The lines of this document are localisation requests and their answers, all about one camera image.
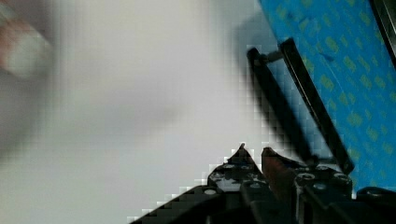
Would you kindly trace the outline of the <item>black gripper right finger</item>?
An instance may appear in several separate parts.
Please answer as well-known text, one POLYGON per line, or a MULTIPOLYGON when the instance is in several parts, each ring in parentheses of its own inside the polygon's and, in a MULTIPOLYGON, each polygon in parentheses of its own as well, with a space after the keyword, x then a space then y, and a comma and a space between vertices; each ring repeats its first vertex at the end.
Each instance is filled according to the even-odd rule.
POLYGON ((314 176, 303 181, 319 180, 324 183, 335 184, 339 192, 351 198, 351 187, 349 186, 351 182, 336 179, 333 176, 336 174, 334 169, 326 166, 304 166, 297 161, 282 157, 270 147, 265 147, 262 151, 262 173, 275 197, 288 205, 297 203, 295 179, 297 175, 301 174, 314 176))

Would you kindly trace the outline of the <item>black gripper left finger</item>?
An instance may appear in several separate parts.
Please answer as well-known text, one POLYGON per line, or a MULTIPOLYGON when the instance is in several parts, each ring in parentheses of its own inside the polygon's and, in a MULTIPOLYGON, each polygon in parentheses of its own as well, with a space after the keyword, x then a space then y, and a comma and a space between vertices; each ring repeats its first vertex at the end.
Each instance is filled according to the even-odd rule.
POLYGON ((244 143, 207 178, 209 196, 238 195, 245 200, 249 193, 260 193, 267 187, 266 180, 244 143))

